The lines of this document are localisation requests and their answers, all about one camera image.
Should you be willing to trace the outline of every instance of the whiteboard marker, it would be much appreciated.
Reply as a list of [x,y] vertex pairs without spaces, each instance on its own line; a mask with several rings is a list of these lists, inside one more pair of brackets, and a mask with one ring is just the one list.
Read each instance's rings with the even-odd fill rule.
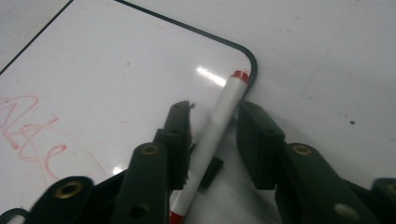
[[248,87],[248,74],[235,71],[227,80],[203,135],[191,155],[189,179],[183,190],[174,190],[170,198],[169,223],[179,224],[190,207],[202,177],[219,146],[233,112]]

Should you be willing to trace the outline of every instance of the red marker end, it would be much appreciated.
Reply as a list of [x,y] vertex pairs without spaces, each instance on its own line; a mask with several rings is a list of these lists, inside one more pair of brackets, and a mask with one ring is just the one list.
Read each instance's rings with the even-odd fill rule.
[[232,77],[237,77],[237,78],[241,79],[242,81],[244,81],[246,84],[248,84],[248,74],[246,74],[245,72],[236,70],[233,72]]
[[169,212],[169,224],[181,224],[183,221],[183,216],[176,213]]

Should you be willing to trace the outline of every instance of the marker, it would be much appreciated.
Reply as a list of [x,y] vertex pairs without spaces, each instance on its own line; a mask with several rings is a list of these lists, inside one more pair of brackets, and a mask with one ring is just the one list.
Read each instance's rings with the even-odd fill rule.
[[203,135],[191,155],[189,179],[183,190],[174,190],[170,197],[170,224],[180,224],[186,215],[221,137],[247,87],[248,74],[242,71],[235,71],[228,78]]

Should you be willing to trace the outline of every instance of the red scribble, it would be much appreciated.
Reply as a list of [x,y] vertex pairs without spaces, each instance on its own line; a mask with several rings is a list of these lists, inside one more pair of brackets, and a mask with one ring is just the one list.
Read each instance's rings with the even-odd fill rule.
[[[87,148],[85,148],[71,134],[53,126],[53,124],[58,120],[56,116],[52,116],[48,122],[26,123],[21,126],[21,123],[23,122],[22,119],[25,119],[26,115],[28,115],[29,112],[37,106],[37,104],[38,97],[35,96],[0,98],[0,113],[5,113],[4,120],[0,119],[0,133],[12,148],[18,150],[20,160],[25,162],[36,162],[46,185],[48,185],[46,176],[53,180],[59,180],[59,177],[50,169],[50,159],[65,152],[67,150],[67,144],[60,143],[48,148],[48,150],[45,150],[44,148],[45,153],[42,153],[40,152],[40,149],[43,150],[43,148],[40,148],[35,140],[37,135],[43,133],[43,131],[51,131],[62,135],[68,141],[71,141],[73,145],[78,146],[95,168],[103,176],[106,176],[104,168],[93,157]],[[32,150],[31,154],[33,154],[33,156],[26,153],[28,148]]]

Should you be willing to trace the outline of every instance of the whiteboard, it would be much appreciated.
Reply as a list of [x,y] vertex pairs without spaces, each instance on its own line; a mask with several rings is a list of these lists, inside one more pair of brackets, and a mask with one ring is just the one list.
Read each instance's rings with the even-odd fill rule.
[[76,0],[0,76],[0,213],[52,183],[128,167],[170,105],[189,100],[193,141],[245,52],[107,0]]

